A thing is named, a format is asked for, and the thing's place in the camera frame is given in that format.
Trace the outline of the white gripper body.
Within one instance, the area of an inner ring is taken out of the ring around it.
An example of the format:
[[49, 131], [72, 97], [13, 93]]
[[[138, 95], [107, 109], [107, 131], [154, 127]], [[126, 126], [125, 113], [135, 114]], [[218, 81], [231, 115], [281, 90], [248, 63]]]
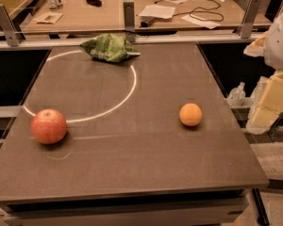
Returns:
[[263, 55], [268, 66], [283, 71], [283, 11], [268, 30]]

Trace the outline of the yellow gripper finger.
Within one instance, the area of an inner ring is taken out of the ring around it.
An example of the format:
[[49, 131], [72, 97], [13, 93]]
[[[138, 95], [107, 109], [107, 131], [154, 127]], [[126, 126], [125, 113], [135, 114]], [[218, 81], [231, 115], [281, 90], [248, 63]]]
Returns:
[[257, 39], [245, 47], [243, 53], [250, 57], [262, 57], [264, 54], [264, 42], [267, 37], [267, 32], [264, 32]]
[[261, 76], [251, 94], [246, 130], [254, 135], [267, 132], [283, 112], [283, 71]]

